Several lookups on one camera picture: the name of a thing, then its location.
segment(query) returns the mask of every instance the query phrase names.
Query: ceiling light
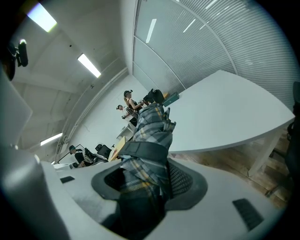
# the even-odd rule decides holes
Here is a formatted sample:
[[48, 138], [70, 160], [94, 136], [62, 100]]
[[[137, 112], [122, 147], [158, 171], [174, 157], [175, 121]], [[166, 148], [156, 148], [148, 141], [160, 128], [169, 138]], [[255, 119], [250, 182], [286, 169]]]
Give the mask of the ceiling light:
[[183, 32], [185, 32], [186, 30], [188, 30], [188, 28], [194, 23], [195, 20], [196, 20], [196, 19], [194, 19], [194, 20], [187, 26], [187, 28], [186, 28]]
[[149, 41], [150, 41], [150, 38], [151, 38], [151, 35], [152, 35], [152, 31], [154, 29], [155, 23], [156, 23], [156, 19], [152, 19], [152, 22], [151, 22], [151, 25], [150, 25], [150, 28], [149, 28], [149, 32], [148, 32], [148, 36], [147, 36], [147, 39], [146, 39], [146, 43], [149, 43]]
[[99, 77], [101, 73], [97, 68], [91, 63], [91, 61], [82, 53], [78, 58], [80, 61], [95, 77]]
[[42, 141], [42, 142], [41, 142], [41, 146], [43, 146], [43, 145], [45, 145], [46, 143], [51, 142], [52, 140], [54, 140], [54, 139], [56, 139], [56, 138], [59, 138], [59, 137], [61, 137], [61, 136], [62, 136], [62, 133], [57, 134], [57, 135], [55, 135], [55, 136], [53, 136], [53, 137], [50, 137], [50, 138], [48, 138], [48, 139]]
[[214, 4], [216, 1], [217, 1], [217, 0], [212, 0], [212, 1], [210, 2], [210, 4], [206, 6], [206, 8], [205, 8], [205, 9], [208, 9], [208, 8], [210, 8], [210, 7], [211, 7], [211, 5], [213, 5], [213, 4]]
[[35, 21], [42, 29], [49, 32], [55, 25], [56, 21], [53, 17], [44, 9], [44, 7], [38, 3], [28, 14], [33, 21]]

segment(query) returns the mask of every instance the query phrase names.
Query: wooden floor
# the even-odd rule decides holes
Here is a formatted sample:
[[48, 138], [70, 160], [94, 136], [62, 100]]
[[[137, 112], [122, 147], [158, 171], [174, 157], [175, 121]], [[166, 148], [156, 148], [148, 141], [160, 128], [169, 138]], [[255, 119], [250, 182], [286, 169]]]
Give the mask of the wooden floor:
[[[171, 156], [173, 158], [197, 162], [205, 166], [233, 173], [264, 195], [280, 181], [286, 179], [289, 172], [284, 159], [274, 154], [274, 156], [269, 158], [267, 163], [254, 176], [248, 177], [247, 172], [252, 166], [255, 157], [258, 155], [263, 141], [264, 139], [259, 139], [248, 144], [223, 150], [190, 154], [171, 154]], [[286, 131], [283, 131], [276, 149], [286, 152], [288, 143]], [[270, 197], [270, 200], [278, 208], [285, 207], [291, 197], [292, 190], [292, 181], [287, 182], [284, 187], [280, 187]]]

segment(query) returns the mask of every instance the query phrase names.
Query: gray panel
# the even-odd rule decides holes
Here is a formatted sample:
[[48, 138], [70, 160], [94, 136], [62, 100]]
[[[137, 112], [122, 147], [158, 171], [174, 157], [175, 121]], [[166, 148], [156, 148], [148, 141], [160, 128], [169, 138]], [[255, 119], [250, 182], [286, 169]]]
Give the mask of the gray panel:
[[[156, 23], [149, 38], [153, 19]], [[172, 1], [140, 1], [135, 35], [148, 42], [186, 88], [220, 69], [235, 73], [224, 48], [211, 31]]]
[[290, 109], [292, 84], [300, 71], [294, 52], [272, 17], [254, 1], [173, 1], [183, 4], [215, 31], [229, 51], [240, 76], [268, 90]]
[[173, 94], [184, 90], [176, 75], [165, 62], [138, 39], [135, 39], [134, 62], [162, 92]]
[[155, 85], [155, 83], [135, 63], [133, 63], [133, 76], [135, 76], [147, 91], [158, 89], [157, 85]]

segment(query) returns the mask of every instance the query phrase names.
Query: person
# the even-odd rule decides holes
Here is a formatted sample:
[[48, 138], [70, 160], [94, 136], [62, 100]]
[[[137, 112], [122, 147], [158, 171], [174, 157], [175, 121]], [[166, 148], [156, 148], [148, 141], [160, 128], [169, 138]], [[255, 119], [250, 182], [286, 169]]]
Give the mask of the person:
[[135, 117], [133, 117], [129, 112], [127, 112], [126, 110], [127, 107], [123, 107], [122, 105], [118, 105], [117, 106], [117, 110], [122, 111], [123, 116], [122, 119], [126, 119], [127, 121], [129, 121], [133, 126], [136, 127], [137, 124], [137, 119]]
[[131, 99], [131, 93], [132, 93], [132, 90], [130, 90], [130, 91], [127, 90], [124, 92], [124, 101], [130, 109], [139, 113], [139, 111], [142, 109], [142, 106], [144, 105], [144, 102], [137, 104], [136, 101]]
[[107, 160], [101, 159], [99, 156], [91, 153], [87, 148], [85, 148], [83, 151], [81, 149], [76, 149], [76, 147], [71, 145], [69, 147], [69, 151], [71, 155], [75, 155], [75, 158], [79, 163], [79, 167], [91, 166], [92, 164], [94, 164], [94, 162], [99, 161], [107, 162]]

